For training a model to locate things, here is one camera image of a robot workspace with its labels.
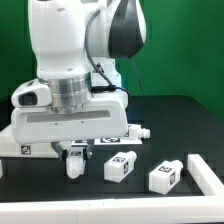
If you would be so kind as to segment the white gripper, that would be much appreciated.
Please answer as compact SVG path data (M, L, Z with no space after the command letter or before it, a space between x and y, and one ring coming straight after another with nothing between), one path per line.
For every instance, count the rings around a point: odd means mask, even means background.
M15 108L11 115L12 134L20 144L51 143L60 161L68 150L60 141L86 140L83 157L92 156L93 141L88 139L123 137L128 132L125 109L128 96L122 91L98 93L73 114L56 114L49 107Z

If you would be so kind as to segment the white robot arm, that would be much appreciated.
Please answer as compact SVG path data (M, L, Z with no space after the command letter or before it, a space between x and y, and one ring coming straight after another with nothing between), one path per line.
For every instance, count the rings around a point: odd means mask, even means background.
M129 97L94 63L131 58L144 46L139 0L28 0L37 78L13 93L12 135L22 149L123 137Z

